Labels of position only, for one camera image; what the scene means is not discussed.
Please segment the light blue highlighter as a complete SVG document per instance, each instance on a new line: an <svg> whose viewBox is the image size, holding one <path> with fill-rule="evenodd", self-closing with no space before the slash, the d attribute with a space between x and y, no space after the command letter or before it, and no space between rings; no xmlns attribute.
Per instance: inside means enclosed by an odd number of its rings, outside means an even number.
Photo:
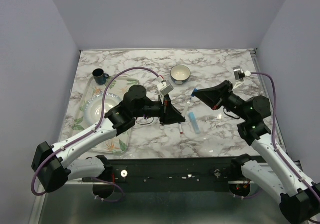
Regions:
<svg viewBox="0 0 320 224"><path fill-rule="evenodd" d="M200 128L198 126L195 114L193 112L189 112L188 116L189 116L190 122L192 124L192 127L193 127L195 133L200 134L201 132L200 132Z"/></svg>

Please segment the small blue pen cap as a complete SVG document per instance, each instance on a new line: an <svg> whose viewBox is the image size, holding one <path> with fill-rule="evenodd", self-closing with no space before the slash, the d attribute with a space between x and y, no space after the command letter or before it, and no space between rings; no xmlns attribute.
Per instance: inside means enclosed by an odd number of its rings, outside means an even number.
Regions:
<svg viewBox="0 0 320 224"><path fill-rule="evenodd" d="M198 91L198 89L197 89L197 88L194 88L193 91L192 91L192 93L191 93L191 96L193 97L197 91Z"/></svg>

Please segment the white blue-tipped pen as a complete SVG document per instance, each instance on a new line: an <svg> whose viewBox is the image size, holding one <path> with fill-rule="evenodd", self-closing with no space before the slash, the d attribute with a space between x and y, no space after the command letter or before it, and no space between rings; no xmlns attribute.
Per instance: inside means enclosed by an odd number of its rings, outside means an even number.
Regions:
<svg viewBox="0 0 320 224"><path fill-rule="evenodd" d="M188 111L188 109L189 109L189 107L190 107L192 98L193 98L193 97L190 96L189 99L188 99L188 101L187 101L187 103L186 103L186 105L185 105L185 108L184 108L184 110L183 110L183 112L182 112L182 116L183 116L183 117L185 117L186 114L187 114L187 111Z"/></svg>

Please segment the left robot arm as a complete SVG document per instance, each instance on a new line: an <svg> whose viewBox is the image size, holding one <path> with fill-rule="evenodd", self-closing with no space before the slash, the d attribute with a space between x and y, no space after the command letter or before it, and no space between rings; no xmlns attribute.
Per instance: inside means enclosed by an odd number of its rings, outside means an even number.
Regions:
<svg viewBox="0 0 320 224"><path fill-rule="evenodd" d="M61 188L67 181L83 177L106 181L111 169L103 156L81 160L79 157L98 144L113 139L135 125L138 117L157 117L161 125L185 122L180 111L173 106L170 96L159 101L147 97L142 85L133 85L125 93L124 99L111 108L101 121L93 124L79 134L49 145L39 144L31 164L33 180L38 179L46 193Z"/></svg>

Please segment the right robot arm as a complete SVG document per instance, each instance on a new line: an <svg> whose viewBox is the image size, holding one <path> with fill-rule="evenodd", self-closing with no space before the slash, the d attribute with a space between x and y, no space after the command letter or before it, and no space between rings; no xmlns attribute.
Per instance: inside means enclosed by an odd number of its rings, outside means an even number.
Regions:
<svg viewBox="0 0 320 224"><path fill-rule="evenodd" d="M194 89L192 95L213 110L225 107L241 119L238 132L243 140L268 163L273 173L261 168L248 154L232 161L234 179L248 178L268 193L290 223L302 223L319 214L319 184L307 176L274 140L264 119L271 115L267 97L259 95L243 100L233 93L233 84L225 80L217 86Z"/></svg>

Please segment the white red-tipped marker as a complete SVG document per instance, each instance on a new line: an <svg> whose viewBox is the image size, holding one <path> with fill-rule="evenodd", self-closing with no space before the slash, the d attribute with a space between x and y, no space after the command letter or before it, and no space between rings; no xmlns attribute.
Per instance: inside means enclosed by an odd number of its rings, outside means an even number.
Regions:
<svg viewBox="0 0 320 224"><path fill-rule="evenodd" d="M180 131L180 134L183 134L184 132L183 132L183 128L182 128L182 125L181 125L181 123L179 123L179 131Z"/></svg>

